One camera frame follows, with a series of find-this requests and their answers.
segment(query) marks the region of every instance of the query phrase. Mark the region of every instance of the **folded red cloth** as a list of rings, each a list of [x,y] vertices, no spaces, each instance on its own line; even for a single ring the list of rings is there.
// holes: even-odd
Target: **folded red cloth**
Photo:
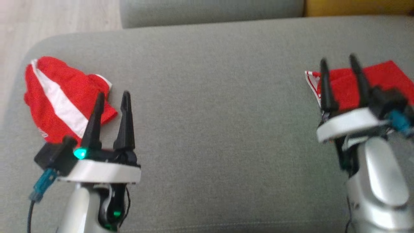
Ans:
[[[98,93],[108,98],[112,84],[100,75],[85,75],[53,57],[32,60],[26,68],[24,101],[34,123],[47,142],[61,143],[70,135],[80,143]],[[105,101],[101,123],[116,117]]]
[[[414,84],[393,61],[387,61],[363,69],[371,87],[383,90],[397,88],[414,105]],[[320,73],[306,71],[306,80],[320,103]],[[330,81],[339,109],[357,108],[359,104],[358,83],[350,68],[330,71]]]

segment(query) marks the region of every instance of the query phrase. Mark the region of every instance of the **yellow cushion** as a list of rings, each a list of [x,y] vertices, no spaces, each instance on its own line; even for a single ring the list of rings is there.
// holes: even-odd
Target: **yellow cushion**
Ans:
[[[306,0],[306,16],[407,15],[414,0]]]

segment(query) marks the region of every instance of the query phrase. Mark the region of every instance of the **green led indicator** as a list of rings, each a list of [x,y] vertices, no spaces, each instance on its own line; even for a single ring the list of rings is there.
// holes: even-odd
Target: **green led indicator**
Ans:
[[[85,148],[81,148],[79,147],[78,149],[76,149],[73,154],[78,158],[78,159],[84,159],[86,157],[86,152],[87,149]]]
[[[113,215],[114,215],[116,218],[119,218],[119,216],[121,216],[121,211],[114,211],[114,212],[113,212]]]

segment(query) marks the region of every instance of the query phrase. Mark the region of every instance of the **gray fabric surface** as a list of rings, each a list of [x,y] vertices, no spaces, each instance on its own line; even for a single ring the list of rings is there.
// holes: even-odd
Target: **gray fabric surface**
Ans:
[[[24,68],[54,56],[130,90],[142,179],[122,232],[342,232],[344,181],[332,144],[317,143],[317,103],[304,70],[326,56],[348,67],[387,60],[414,78],[414,18],[329,17],[71,34],[22,61],[2,126],[1,232],[24,232],[43,139],[23,101]],[[104,126],[111,147],[120,118]],[[412,144],[393,138],[414,194]],[[35,206],[33,232],[54,232],[73,186]]]
[[[301,17],[304,0],[121,0],[123,28]]]

